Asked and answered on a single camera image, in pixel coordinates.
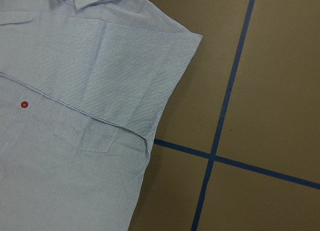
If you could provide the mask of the light blue striped shirt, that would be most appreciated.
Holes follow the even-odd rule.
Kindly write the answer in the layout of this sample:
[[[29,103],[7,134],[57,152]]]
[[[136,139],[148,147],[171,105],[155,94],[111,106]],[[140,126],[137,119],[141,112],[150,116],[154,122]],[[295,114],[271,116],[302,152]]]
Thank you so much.
[[[0,0],[1,230],[128,230],[201,41],[149,0]]]

